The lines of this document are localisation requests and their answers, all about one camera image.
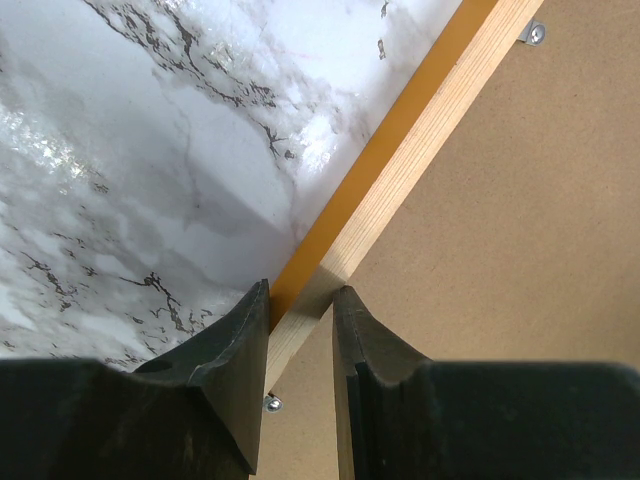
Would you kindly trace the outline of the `orange wooden picture frame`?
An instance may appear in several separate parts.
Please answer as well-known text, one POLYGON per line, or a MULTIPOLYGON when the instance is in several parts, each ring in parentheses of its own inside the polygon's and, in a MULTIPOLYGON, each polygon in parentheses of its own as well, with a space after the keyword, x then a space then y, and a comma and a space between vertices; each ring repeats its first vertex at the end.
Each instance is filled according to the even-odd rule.
POLYGON ((331 297, 435 359, 639 362, 639 5, 465 1, 275 285, 261 479, 335 479, 331 297))

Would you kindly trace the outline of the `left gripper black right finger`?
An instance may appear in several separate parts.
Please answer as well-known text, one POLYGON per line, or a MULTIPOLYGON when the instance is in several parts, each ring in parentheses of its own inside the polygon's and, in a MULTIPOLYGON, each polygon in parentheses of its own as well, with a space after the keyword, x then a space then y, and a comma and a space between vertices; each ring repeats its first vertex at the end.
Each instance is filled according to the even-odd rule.
POLYGON ((435 361, 356 291, 333 300, 343 479, 635 479, 639 374, 607 362, 435 361))

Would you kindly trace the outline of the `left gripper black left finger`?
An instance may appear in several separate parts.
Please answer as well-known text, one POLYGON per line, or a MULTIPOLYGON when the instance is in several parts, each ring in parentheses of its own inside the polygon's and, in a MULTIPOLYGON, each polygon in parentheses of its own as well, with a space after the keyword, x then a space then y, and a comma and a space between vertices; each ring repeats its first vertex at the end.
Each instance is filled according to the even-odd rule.
POLYGON ((246 479, 255 474, 269 285, 124 373, 89 359, 1 364, 5 479, 246 479))

